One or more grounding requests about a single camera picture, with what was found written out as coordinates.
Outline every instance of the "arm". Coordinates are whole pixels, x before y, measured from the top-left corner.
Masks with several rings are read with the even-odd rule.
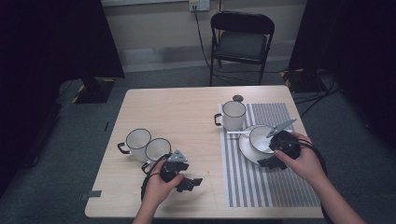
[[[134,224],[151,223],[158,206],[160,206],[160,204],[168,197],[171,190],[184,178],[184,175],[180,174],[170,182],[165,183],[159,175],[164,163],[165,161],[159,161],[152,171],[153,176],[149,179],[146,186],[146,193],[139,211],[134,218]]]
[[[311,142],[308,137],[302,134],[292,133],[292,135]],[[280,150],[275,150],[275,155],[312,186],[332,222],[364,223],[363,219],[349,206],[325,175],[318,157],[312,149],[301,146],[300,157],[296,160]]]

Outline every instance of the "gray carpet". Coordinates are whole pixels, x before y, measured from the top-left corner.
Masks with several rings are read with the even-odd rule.
[[[287,64],[269,62],[266,71],[279,71]],[[238,64],[224,66],[224,69],[235,68],[252,70]],[[329,85],[332,77],[323,77],[323,80]],[[72,105],[81,82],[70,83],[65,82],[60,89],[64,93],[58,102],[63,107],[38,164],[30,169],[20,169],[2,197],[0,223],[130,223],[132,219],[88,218],[84,215],[86,202],[79,198],[81,193],[92,188],[125,92],[141,88],[207,86],[208,69],[198,66],[126,74],[125,79],[116,81],[107,104]],[[282,80],[279,73],[267,73],[262,84],[282,84]],[[215,85],[227,86],[229,83],[215,79]],[[296,102],[301,102],[313,95],[293,94],[293,97]],[[297,104],[300,114],[312,103]],[[327,161],[330,180],[357,212],[368,223],[396,223],[396,180],[393,177],[396,149],[365,128],[359,109],[339,91],[314,105],[304,115],[303,123]],[[263,220],[244,222],[265,223]],[[155,223],[189,222],[155,220]],[[322,219],[288,219],[283,223],[325,222]]]

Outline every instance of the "black chair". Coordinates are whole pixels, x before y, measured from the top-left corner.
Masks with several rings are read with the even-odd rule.
[[[210,25],[213,36],[209,85],[212,86],[213,77],[252,81],[214,75],[213,62],[215,59],[219,61],[219,66],[221,66],[221,60],[260,64],[258,82],[258,85],[260,85],[275,30],[272,20],[262,14],[221,11],[212,17]]]

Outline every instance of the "forearm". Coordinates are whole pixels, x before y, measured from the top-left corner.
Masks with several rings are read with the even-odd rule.
[[[142,203],[139,211],[134,218],[134,224],[149,224],[154,217],[155,211],[158,206],[150,206],[147,203]]]
[[[327,177],[311,185],[333,223],[364,223]]]

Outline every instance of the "white wall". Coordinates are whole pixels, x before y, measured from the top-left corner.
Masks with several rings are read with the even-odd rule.
[[[279,44],[295,40],[305,3],[306,0],[223,0],[221,9],[265,14],[276,25],[273,43]],[[219,0],[212,0],[210,11],[198,13],[204,45],[210,45],[209,22],[218,10]],[[105,13],[118,51],[200,45],[195,17],[189,12],[187,1],[105,7]]]

